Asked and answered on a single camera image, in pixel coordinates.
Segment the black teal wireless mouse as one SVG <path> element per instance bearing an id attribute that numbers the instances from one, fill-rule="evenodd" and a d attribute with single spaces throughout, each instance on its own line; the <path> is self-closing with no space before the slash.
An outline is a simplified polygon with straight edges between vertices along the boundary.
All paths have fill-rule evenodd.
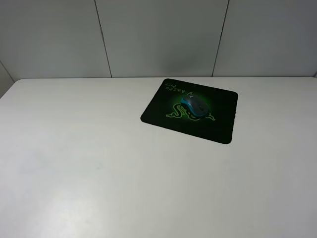
<path id="1" fill-rule="evenodd" d="M 205 117 L 209 112 L 207 104 L 195 95 L 186 95 L 180 102 L 195 117 Z"/>

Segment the black green mouse pad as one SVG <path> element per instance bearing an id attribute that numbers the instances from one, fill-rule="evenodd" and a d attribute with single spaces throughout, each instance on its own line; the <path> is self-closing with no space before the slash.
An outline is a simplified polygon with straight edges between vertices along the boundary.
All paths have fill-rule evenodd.
<path id="1" fill-rule="evenodd" d="M 195 95 L 209 109 L 205 117 L 195 117 L 181 104 L 186 95 Z M 141 121 L 198 138 L 229 144 L 232 140 L 238 94 L 176 79 L 165 79 Z"/>

